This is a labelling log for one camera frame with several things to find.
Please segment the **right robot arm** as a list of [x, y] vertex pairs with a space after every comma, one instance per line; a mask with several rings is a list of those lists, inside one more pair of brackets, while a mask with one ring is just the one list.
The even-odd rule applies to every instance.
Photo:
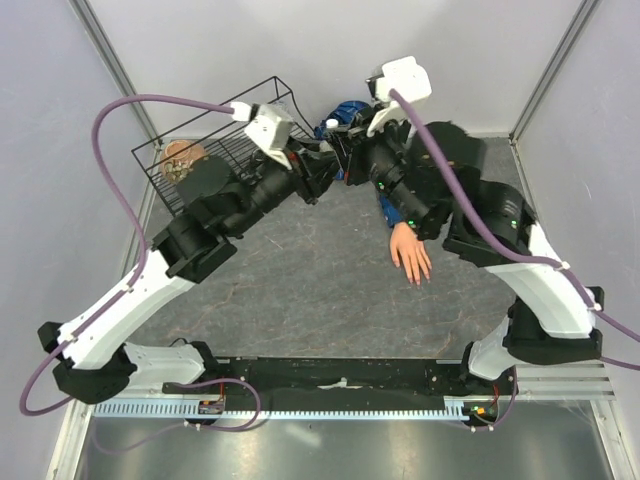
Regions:
[[516, 188], [483, 179], [485, 142], [450, 121], [426, 125], [428, 144], [409, 133], [407, 121], [369, 136], [372, 118], [361, 110], [348, 123], [325, 123], [345, 181], [371, 182], [419, 240], [443, 235], [444, 250], [498, 277], [516, 295], [499, 326], [466, 347], [460, 386], [477, 394], [516, 365], [600, 359], [595, 309], [601, 289], [568, 278]]

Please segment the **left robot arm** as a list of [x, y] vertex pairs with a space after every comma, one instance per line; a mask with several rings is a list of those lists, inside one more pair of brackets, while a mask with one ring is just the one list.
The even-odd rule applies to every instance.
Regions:
[[53, 377], [61, 392], [98, 404], [131, 388], [216, 388], [220, 371], [205, 343], [145, 347], [128, 339], [229, 260], [237, 251], [233, 239], [292, 194], [315, 203], [338, 171], [326, 142], [290, 138], [279, 153], [285, 165], [260, 153], [242, 174], [220, 156], [197, 160], [177, 184], [182, 212], [153, 238], [143, 261], [83, 314], [39, 328], [43, 348], [58, 361]]

